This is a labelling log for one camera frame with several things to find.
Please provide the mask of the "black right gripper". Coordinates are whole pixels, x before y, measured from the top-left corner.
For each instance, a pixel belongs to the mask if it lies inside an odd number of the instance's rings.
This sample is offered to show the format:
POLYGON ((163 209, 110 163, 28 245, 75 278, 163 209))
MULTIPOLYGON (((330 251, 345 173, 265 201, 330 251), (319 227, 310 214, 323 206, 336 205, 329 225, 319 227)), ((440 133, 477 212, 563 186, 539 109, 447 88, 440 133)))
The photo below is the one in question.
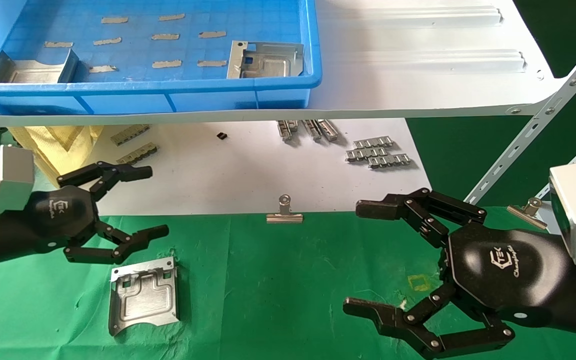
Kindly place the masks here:
POLYGON ((445 248, 450 284, 409 311, 354 297, 343 301, 345 314, 369 319, 380 335, 406 342, 425 360, 502 349, 515 338, 502 321, 576 333, 576 264, 560 236, 487 228, 486 210, 427 187, 359 200, 355 214, 403 220, 434 248, 445 248), (437 217, 464 227, 450 234, 437 217), (426 321, 450 301, 484 328, 444 335, 428 330, 426 321))

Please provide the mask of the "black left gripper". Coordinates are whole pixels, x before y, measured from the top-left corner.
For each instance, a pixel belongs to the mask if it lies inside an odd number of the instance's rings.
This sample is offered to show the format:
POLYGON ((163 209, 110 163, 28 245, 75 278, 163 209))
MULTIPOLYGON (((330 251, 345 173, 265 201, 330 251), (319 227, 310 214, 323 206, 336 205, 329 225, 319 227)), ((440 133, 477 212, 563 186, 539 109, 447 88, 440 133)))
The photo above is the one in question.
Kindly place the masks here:
POLYGON ((74 264, 123 264, 135 252, 148 249, 151 241, 170 233, 158 225, 128 234, 99 221, 100 201, 119 182, 135 182, 153 176, 151 166, 95 162, 57 177, 61 189, 35 191, 22 210, 0 214, 0 263, 63 248, 74 264), (88 191, 79 187, 93 182, 88 191), (115 248, 85 247, 94 236, 115 248))

